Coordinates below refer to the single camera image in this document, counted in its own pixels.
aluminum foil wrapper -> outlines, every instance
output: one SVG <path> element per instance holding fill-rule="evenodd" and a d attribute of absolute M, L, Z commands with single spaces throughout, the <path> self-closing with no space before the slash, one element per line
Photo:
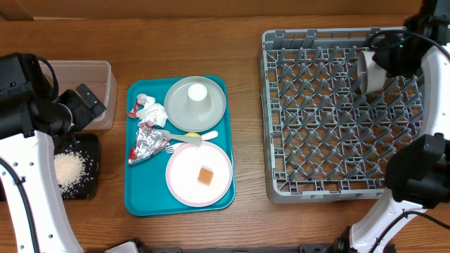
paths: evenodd
<path fill-rule="evenodd" d="M 142 124 L 136 133 L 136 147 L 129 151 L 128 165 L 147 160 L 169 145 L 170 138 Z"/>

clear plastic container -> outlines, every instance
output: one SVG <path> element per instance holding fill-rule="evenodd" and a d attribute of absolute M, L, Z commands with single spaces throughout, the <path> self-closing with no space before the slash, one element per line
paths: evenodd
<path fill-rule="evenodd" d="M 90 130 L 110 129 L 113 127 L 117 81 L 111 72 L 111 65 L 104 60 L 49 60 L 55 70 L 59 83 L 59 94 L 86 84 L 106 106 L 106 111 L 98 116 L 86 128 Z M 51 78 L 50 69 L 40 64 L 42 72 Z"/>

wooden table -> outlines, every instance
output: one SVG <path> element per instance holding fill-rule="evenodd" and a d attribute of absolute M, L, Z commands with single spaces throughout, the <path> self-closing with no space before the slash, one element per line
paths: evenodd
<path fill-rule="evenodd" d="M 77 20 L 0 23 L 0 55 L 34 53 L 47 60 L 107 60 L 118 81 L 115 122 L 95 131 L 101 146 L 98 192 L 93 200 L 66 201 L 84 249 L 107 248 L 139 237 L 151 247 L 285 247 L 332 242 L 361 219 L 373 200 L 275 205 L 265 193 L 262 111 L 257 54 L 270 29 L 398 26 L 402 16 L 302 16 Z M 123 204 L 125 103 L 139 79 L 215 74 L 228 86 L 236 198 L 223 211 L 136 218 Z M 450 223 L 448 205 L 429 214 Z M 0 252 L 15 251 L 8 206 L 0 203 Z M 422 218 L 395 238 L 400 252 L 445 252 L 450 232 Z"/>

gray dish rack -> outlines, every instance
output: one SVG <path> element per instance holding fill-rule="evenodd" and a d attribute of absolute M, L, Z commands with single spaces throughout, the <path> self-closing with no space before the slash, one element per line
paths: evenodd
<path fill-rule="evenodd" d="M 423 77 L 361 95 L 367 37 L 394 28 L 269 30 L 259 87 L 266 193 L 272 202 L 377 198 L 389 158 L 418 136 Z"/>

white plate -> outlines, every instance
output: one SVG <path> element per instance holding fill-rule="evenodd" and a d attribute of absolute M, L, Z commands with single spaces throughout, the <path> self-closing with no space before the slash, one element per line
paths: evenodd
<path fill-rule="evenodd" d="M 193 115 L 186 108 L 188 89 L 194 83 L 205 85 L 210 95 L 212 107 L 205 115 Z M 164 101 L 164 108 L 169 121 L 176 128 L 187 132 L 201 132 L 219 123 L 225 113 L 226 98 L 220 86 L 211 79 L 206 77 L 186 77 L 170 87 Z"/>
<path fill-rule="evenodd" d="M 209 186 L 198 182 L 202 166 L 214 172 Z M 200 147 L 183 145 L 170 157 L 166 168 L 170 193 L 191 207 L 206 207 L 219 201 L 230 188 L 232 178 L 233 167 L 228 155 L 207 141 Z"/>

